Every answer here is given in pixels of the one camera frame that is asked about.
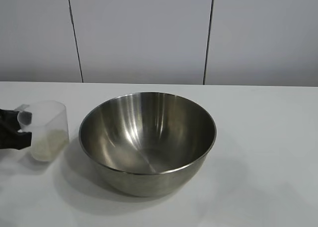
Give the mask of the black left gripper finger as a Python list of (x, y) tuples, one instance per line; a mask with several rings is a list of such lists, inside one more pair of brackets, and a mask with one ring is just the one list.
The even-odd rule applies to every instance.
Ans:
[(20, 132), (20, 124), (17, 120), (19, 112), (14, 110), (0, 110), (0, 134), (12, 136), (31, 136), (31, 132)]
[(1, 133), (0, 148), (21, 150), (31, 146), (31, 132)]

